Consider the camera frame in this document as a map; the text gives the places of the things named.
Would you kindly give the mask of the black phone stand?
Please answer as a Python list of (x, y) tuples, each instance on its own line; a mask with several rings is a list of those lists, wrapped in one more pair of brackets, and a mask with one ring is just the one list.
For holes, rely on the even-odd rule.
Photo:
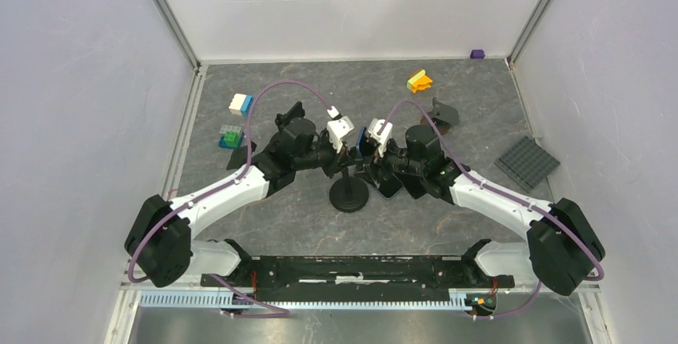
[(333, 168), (341, 177), (331, 185), (329, 200), (332, 206), (344, 213), (353, 213), (365, 207), (369, 200), (369, 189), (364, 181), (349, 174), (350, 167), (361, 167), (360, 160), (338, 159)]

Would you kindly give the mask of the dark blue edged phone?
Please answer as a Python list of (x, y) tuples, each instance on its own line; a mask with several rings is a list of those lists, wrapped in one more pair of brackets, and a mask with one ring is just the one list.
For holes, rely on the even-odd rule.
[(369, 155), (370, 144), (368, 142), (367, 128), (363, 126), (358, 131), (357, 142), (355, 145), (356, 156), (360, 159), (365, 158)]

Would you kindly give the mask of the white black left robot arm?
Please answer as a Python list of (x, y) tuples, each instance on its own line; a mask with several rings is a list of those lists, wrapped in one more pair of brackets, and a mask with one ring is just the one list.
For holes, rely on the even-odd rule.
[(347, 117), (328, 122), (322, 131), (306, 118), (293, 118), (230, 176), (173, 201), (159, 194), (147, 198), (124, 243), (131, 257), (129, 280), (162, 288), (184, 274), (218, 274), (232, 286), (245, 284), (251, 265), (232, 244), (196, 237), (235, 210), (276, 194), (300, 170), (322, 169), (328, 176), (340, 171), (353, 129)]

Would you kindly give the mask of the black phone light blue edge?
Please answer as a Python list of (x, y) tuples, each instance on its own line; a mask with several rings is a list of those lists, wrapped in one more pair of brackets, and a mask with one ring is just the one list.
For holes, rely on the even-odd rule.
[(305, 110), (302, 102), (296, 102), (285, 114), (277, 114), (274, 120), (279, 130), (288, 126), (295, 118), (304, 118)]

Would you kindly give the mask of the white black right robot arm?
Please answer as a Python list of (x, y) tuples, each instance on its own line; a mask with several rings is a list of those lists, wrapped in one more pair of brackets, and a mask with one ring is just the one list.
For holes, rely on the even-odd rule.
[(583, 210), (574, 201), (549, 202), (519, 194), (482, 177), (445, 155), (435, 129), (407, 129), (406, 145), (391, 138), (392, 126), (375, 119), (357, 147), (365, 172), (386, 198), (406, 190), (473, 210), (523, 238), (536, 278), (550, 290), (569, 296), (584, 281), (597, 281), (605, 251)]

